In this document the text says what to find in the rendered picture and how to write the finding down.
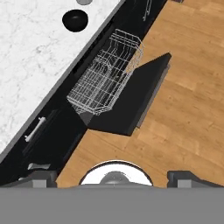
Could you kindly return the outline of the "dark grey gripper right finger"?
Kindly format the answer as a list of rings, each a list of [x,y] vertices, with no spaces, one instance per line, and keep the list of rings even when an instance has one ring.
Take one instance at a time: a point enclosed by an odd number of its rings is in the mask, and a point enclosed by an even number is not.
[[[209,182],[204,179],[200,179],[190,171],[168,171],[167,172],[167,187],[175,188],[204,188],[204,187],[222,187],[224,185],[218,185]]]

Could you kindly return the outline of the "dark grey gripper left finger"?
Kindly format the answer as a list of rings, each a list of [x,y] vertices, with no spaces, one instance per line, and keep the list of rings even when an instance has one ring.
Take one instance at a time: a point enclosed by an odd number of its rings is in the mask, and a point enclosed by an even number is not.
[[[56,179],[56,171],[33,171],[26,178],[22,178],[6,185],[1,185],[1,188],[56,188],[58,186]]]

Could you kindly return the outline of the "black dishwasher door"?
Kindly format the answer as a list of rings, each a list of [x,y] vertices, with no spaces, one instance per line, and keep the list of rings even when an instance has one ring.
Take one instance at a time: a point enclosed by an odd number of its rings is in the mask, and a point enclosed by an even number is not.
[[[110,111],[100,115],[82,113],[82,121],[91,130],[131,136],[154,100],[171,58],[167,52],[138,67]]]

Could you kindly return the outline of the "black cupboard run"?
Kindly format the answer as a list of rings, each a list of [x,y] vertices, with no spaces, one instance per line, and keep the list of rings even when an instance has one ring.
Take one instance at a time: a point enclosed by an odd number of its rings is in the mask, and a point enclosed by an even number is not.
[[[61,173],[90,130],[68,94],[115,29],[143,43],[166,2],[152,0],[143,21],[147,0],[0,0],[0,187],[35,172],[30,163]],[[83,31],[63,25],[70,10],[87,13]]]

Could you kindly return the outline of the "white and black round base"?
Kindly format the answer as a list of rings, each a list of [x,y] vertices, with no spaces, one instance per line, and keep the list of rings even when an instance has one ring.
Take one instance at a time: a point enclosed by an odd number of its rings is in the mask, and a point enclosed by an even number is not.
[[[127,185],[132,183],[153,186],[151,177],[138,165],[124,160],[108,160],[87,171],[79,185]]]

